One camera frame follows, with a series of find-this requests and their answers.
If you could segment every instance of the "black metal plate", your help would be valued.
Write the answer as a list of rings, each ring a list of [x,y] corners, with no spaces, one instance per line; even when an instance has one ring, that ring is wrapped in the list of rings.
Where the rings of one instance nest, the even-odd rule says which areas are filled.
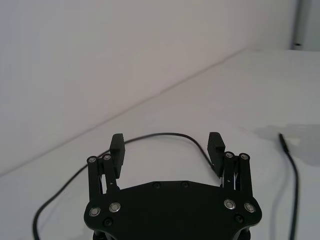
[[[235,202],[235,209],[224,206],[226,199]],[[109,211],[113,202],[120,203],[118,212]],[[246,211],[245,203],[253,204],[255,212]],[[92,207],[101,209],[98,216],[89,215]],[[236,215],[242,216],[242,223]],[[190,181],[150,182],[103,194],[92,199],[84,212],[89,228],[116,240],[233,240],[261,218],[253,197]],[[112,219],[111,226],[104,224],[106,219]]]

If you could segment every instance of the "silver screw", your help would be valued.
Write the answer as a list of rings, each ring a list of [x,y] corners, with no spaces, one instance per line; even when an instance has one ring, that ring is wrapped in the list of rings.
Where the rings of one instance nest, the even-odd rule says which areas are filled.
[[[236,208],[236,204],[234,201],[230,200],[230,199],[226,199],[224,201],[224,206],[227,208],[227,209],[235,209]]]
[[[90,209],[89,215],[90,215],[91,217],[98,216],[99,213],[100,213],[100,211],[101,211],[100,207],[93,207],[93,208]]]
[[[95,157],[90,157],[88,160],[89,163],[94,163],[95,161],[96,161]]]
[[[120,203],[113,202],[109,206],[109,211],[112,212],[112,213],[116,213],[116,212],[118,212],[120,210],[120,207],[121,207]]]
[[[243,160],[248,160],[248,159],[249,159],[248,155],[245,155],[245,154],[242,154],[240,157],[241,157]]]
[[[105,155],[105,156],[103,157],[103,159],[104,159],[104,160],[110,160],[110,159],[111,159],[111,156],[110,156],[110,155]]]
[[[234,155],[233,155],[232,153],[230,153],[230,152],[227,152],[227,153],[225,154],[225,156],[226,156],[227,158],[229,158],[229,159],[232,159],[232,158],[234,157]]]
[[[245,210],[247,210],[249,213],[254,213],[256,211],[255,206],[253,206],[251,203],[246,202],[244,204]]]

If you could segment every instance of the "screw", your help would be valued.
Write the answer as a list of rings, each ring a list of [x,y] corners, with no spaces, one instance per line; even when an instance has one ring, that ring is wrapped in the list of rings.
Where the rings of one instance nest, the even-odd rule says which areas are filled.
[[[160,188],[161,188],[160,182],[155,182],[152,186],[153,186],[155,189],[160,189]]]
[[[181,183],[181,186],[186,189],[187,187],[189,187],[189,183],[186,182],[186,181],[183,181],[183,182]]]
[[[236,204],[234,201],[230,200],[230,199],[226,199],[224,201],[224,206],[227,208],[227,209],[235,209],[236,208]]]
[[[232,159],[232,158],[234,157],[234,155],[233,155],[232,153],[230,153],[230,152],[227,152],[227,153],[225,154],[225,156],[226,156],[227,158],[229,158],[229,159]]]
[[[88,162],[91,163],[91,164],[94,163],[95,161],[96,161],[95,157],[90,157],[89,160],[88,160]]]
[[[104,159],[104,160],[110,160],[110,159],[111,159],[111,156],[110,156],[110,155],[105,155],[105,156],[103,157],[103,159]]]
[[[109,206],[109,211],[112,212],[112,213],[116,213],[116,212],[118,212],[120,210],[120,207],[121,207],[120,203],[113,202]]]
[[[244,222],[244,218],[240,215],[240,214],[236,214],[234,216],[234,220],[238,223],[238,224],[242,224]]]
[[[242,154],[240,157],[241,157],[243,160],[248,160],[248,159],[249,159],[248,155],[245,155],[245,154]]]
[[[100,213],[100,211],[101,211],[100,207],[93,207],[93,208],[90,209],[89,215],[90,215],[91,217],[98,216],[99,213]]]
[[[244,204],[245,210],[247,210],[249,213],[254,213],[256,211],[255,206],[253,206],[251,203],[246,202]]]
[[[105,225],[106,227],[110,227],[112,225],[112,218],[111,217],[107,217],[104,221],[103,221],[103,225]]]

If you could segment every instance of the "black cable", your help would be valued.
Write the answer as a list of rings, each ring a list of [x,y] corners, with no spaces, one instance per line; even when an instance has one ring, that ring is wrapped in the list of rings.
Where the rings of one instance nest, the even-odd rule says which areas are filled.
[[[200,144],[193,139],[192,137],[186,135],[186,134],[182,134],[182,133],[176,133],[176,132],[159,132],[159,133],[153,133],[153,134],[149,134],[149,135],[144,135],[144,136],[139,136],[130,140],[127,140],[124,142],[124,144],[129,144],[135,141],[139,141],[139,140],[143,140],[143,139],[147,139],[147,138],[151,138],[151,137],[156,137],[156,136],[177,136],[177,137],[182,137],[182,138],[186,138],[189,139],[190,141],[192,141],[200,150],[200,152],[202,153],[202,155],[204,156],[205,160],[209,163],[210,166],[212,166],[212,163],[210,162],[208,156],[206,155],[205,151],[202,149],[202,147],[200,146]],[[107,151],[104,151],[103,153],[101,153],[100,155],[98,155],[98,158],[102,157],[104,154],[108,153],[109,149]],[[61,188],[59,191],[56,192],[56,194],[54,194],[49,200],[47,200],[35,213],[34,218],[33,218],[33,223],[32,223],[32,233],[33,233],[33,238],[34,240],[40,240],[39,237],[39,233],[38,233],[38,219],[39,216],[41,214],[41,212],[53,201],[55,200],[62,192],[63,190],[76,178],[76,176],[78,176],[84,169],[87,168],[87,164],[84,165],[83,167],[81,167]]]
[[[292,220],[291,220],[291,229],[290,229],[290,240],[294,240],[296,237],[296,227],[297,227],[297,220],[298,220],[298,208],[299,208],[299,172],[297,166],[295,164],[294,159],[292,158],[288,145],[286,143],[285,137],[279,133],[279,140],[281,146],[283,148],[284,153],[287,155],[288,159],[293,168],[295,184],[294,184],[294,203],[293,203],[293,213],[292,213]]]

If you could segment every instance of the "cable connector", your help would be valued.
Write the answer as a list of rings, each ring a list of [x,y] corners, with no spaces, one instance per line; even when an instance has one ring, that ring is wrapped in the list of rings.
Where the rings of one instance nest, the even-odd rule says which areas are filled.
[[[285,140],[285,137],[284,137],[284,135],[282,133],[279,133],[279,140],[280,140],[280,143],[281,143],[283,151],[286,154],[290,153],[289,147],[288,147],[288,145],[286,143],[286,140]]]

